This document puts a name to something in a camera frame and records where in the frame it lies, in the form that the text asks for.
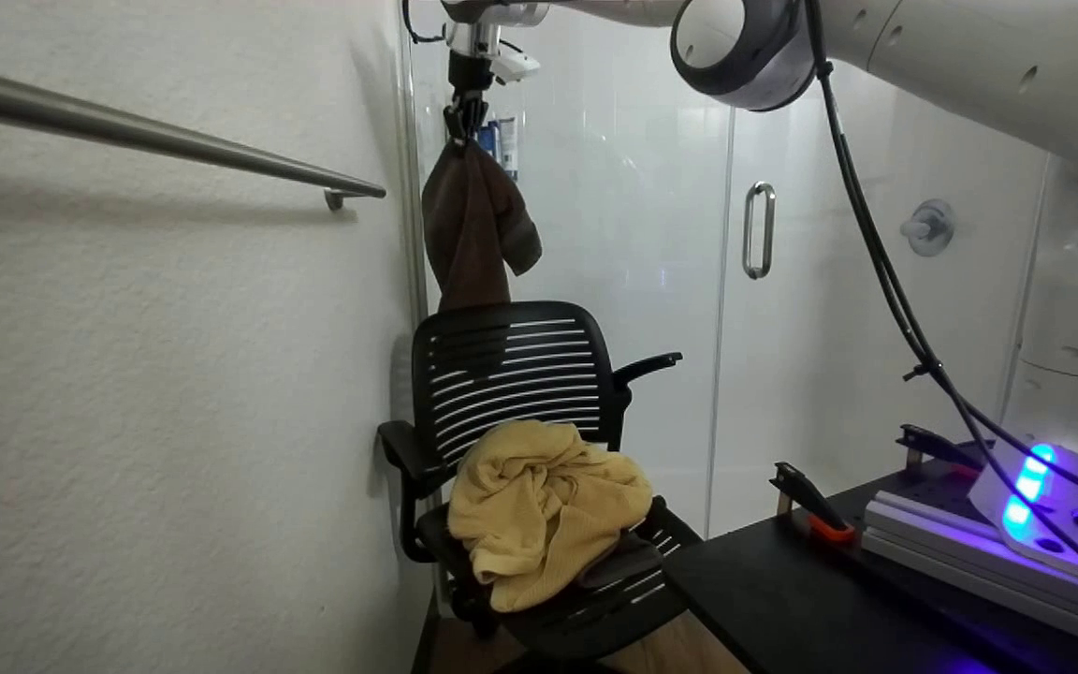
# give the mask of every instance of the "table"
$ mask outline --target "table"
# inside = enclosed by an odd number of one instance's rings
[[[878,492],[835,509],[861,524]],[[871,553],[823,553],[765,522],[668,563],[670,588],[753,669],[1078,669],[1078,641]]]

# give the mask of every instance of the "chair backrest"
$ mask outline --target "chair backrest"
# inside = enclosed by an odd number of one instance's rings
[[[618,444],[621,409],[602,331],[578,304],[432,313],[413,349],[416,436],[441,478],[503,421],[564,421]]]

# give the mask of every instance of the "grey wall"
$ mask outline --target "grey wall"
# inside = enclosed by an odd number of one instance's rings
[[[406,669],[370,432],[413,321],[396,7],[0,0],[0,75],[386,178],[0,126],[0,669]]]

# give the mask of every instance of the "yellow towel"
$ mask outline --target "yellow towel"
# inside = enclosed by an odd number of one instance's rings
[[[572,584],[648,509],[638,459],[588,444],[572,423],[509,421],[463,457],[451,530],[496,584],[491,608],[513,613]]]

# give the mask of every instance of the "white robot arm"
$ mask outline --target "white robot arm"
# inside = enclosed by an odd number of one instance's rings
[[[578,7],[670,25],[682,77],[725,105],[790,105],[811,75],[806,0],[441,0],[458,21]],[[826,51],[1078,166],[1078,0],[823,0]]]

